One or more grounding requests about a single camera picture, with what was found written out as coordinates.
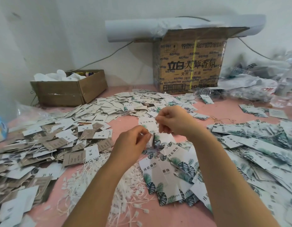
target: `yellow tape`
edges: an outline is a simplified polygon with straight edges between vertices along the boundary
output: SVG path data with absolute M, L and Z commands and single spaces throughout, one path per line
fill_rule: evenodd
M 189 86 L 189 89 L 191 89 L 191 85 L 192 85 L 192 75 L 193 75 L 193 68 L 194 68 L 194 56 L 195 56 L 195 50 L 197 48 L 197 40 L 194 41 L 194 48 L 193 48 L 193 57 L 192 57 L 192 62 L 191 62 L 191 65 L 193 65 L 191 68 L 192 68 L 192 71 L 191 71 L 191 75 L 190 75 L 190 86 Z

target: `table surface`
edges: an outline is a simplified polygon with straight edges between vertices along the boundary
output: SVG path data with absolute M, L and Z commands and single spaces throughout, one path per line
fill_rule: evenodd
M 138 85 L 138 86 L 125 86 L 125 87 L 110 87 L 104 91 L 98 97 L 108 97 L 115 93 L 119 92 L 131 92 L 132 89 L 148 89 L 155 90 L 155 87 L 152 85 Z M 198 101 L 194 106 L 198 109 L 198 113 L 211 116 L 205 121 L 195 119 L 196 122 L 206 126 L 208 124 L 213 124 L 215 122 L 221 123 L 241 123 L 247 122 L 250 120 L 260 119 L 261 121 L 269 123 L 278 123 L 278 118 L 258 118 L 252 114 L 243 113 L 243 111 L 238 106 L 239 104 L 249 104 L 250 102 L 245 100 L 235 100 L 227 99 L 225 101 L 215 102 L 214 104 L 205 104 L 202 101 Z M 71 110 L 71 108 L 60 108 L 64 112 Z M 288 117 L 292 119 L 292 109 L 285 109 Z M 119 134 L 123 131 L 131 129 L 132 127 L 138 125 L 138 118 L 134 116 L 123 116 L 117 120 L 113 120 L 109 123 L 113 129 L 112 139 L 115 141 Z M 186 140 L 186 137 L 183 136 L 174 136 L 177 142 Z M 62 190 L 62 184 L 64 183 L 64 178 L 71 178 L 72 174 L 81 167 L 77 165 L 74 167 L 69 167 L 65 173 L 57 180 L 52 193 L 46 203 L 43 203 L 37 207 L 34 207 L 28 214 L 37 222 L 37 227 L 61 227 L 65 219 L 67 218 L 66 214 L 61 215 L 57 211 L 57 203 L 64 196 L 65 190 Z M 65 200 L 61 200 L 59 208 L 65 210 Z M 142 222 L 143 226 L 169 226 L 169 227 L 178 227 L 178 226 L 206 226 L 213 227 L 216 226 L 213 220 L 212 213 L 202 204 L 198 202 L 195 206 L 189 207 L 186 203 L 172 203 L 166 206 L 159 206 L 157 199 L 153 199 L 142 205 L 144 209 L 149 209 L 149 214 L 143 213 L 140 209 L 138 218 L 135 218 L 134 221 L 138 220 Z

